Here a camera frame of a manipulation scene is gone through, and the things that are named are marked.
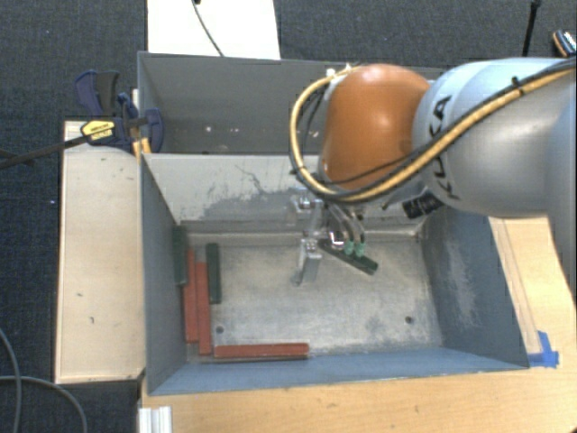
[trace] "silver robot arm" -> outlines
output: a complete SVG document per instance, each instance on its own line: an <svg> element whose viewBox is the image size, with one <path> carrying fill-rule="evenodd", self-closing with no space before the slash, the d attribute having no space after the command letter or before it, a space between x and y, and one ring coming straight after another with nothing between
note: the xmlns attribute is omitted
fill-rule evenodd
<svg viewBox="0 0 577 433"><path fill-rule="evenodd" d="M511 82L538 76L559 62L496 60L447 72L426 92L417 109L413 145L432 141L465 111ZM577 300L575 70L479 121L420 174L428 189L451 207L492 217L547 215Z"/></svg>

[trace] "gray bin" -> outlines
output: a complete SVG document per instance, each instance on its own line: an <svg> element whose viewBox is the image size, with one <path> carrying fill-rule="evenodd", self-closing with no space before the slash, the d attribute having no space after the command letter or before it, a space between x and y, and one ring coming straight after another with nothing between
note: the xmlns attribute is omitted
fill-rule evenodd
<svg viewBox="0 0 577 433"><path fill-rule="evenodd" d="M339 68L140 53L140 107L160 107L167 127L162 153L146 155L141 172L150 394L528 367L486 217L450 208L416 222L372 215L374 276L325 255L315 281L290 281L306 220L288 222L298 191L286 155L289 112L327 67ZM319 143L310 142L313 154ZM217 344L305 341L312 357L208 364L195 356L174 278L176 225L193 247L221 245L223 303L211 307Z"/></svg>

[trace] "dark carpet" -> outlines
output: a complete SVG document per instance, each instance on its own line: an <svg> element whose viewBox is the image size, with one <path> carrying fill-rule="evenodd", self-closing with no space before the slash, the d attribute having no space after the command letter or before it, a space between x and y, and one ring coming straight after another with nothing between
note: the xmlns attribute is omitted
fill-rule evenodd
<svg viewBox="0 0 577 433"><path fill-rule="evenodd" d="M518 56L530 0L275 0L283 58L385 60L448 67ZM575 31L576 0L543 0L532 56L552 54L550 34ZM66 115L83 113L72 82L86 69L116 69L119 91L136 85L146 48L146 0L0 0L0 148L55 143ZM0 170L0 327L22 373L52 373L59 241L58 155ZM0 375L12 371L0 349ZM137 383L68 387L89 430L135 429ZM50 390L25 387L24 432L80 431ZM14 386L0 385L0 432L12 431Z"/></svg>

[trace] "bin floor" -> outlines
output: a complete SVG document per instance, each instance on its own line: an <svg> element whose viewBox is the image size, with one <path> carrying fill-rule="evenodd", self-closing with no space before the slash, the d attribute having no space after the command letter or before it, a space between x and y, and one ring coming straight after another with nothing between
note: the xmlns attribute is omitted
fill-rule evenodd
<svg viewBox="0 0 577 433"><path fill-rule="evenodd" d="M219 237L209 241L221 250L223 301L211 306L215 345L307 342L312 355L327 355L442 344L415 237L369 238L366 254L379 264L373 276L324 253L316 280L300 286L291 281L297 237Z"/></svg>

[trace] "red wooden block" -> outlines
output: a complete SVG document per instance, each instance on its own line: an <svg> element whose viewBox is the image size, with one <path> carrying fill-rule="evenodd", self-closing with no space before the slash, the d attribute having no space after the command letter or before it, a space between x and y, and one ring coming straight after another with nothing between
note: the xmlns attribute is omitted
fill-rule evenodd
<svg viewBox="0 0 577 433"><path fill-rule="evenodd" d="M206 263L197 263L197 318L198 318L198 353L211 355L213 343L210 327L210 298L208 295L208 273Z"/></svg>
<svg viewBox="0 0 577 433"><path fill-rule="evenodd" d="M216 359L301 359L308 357L307 343L215 346Z"/></svg>
<svg viewBox="0 0 577 433"><path fill-rule="evenodd" d="M184 309L184 329L187 343L198 342L197 275L195 251L188 249L188 284L182 288L182 308Z"/></svg>

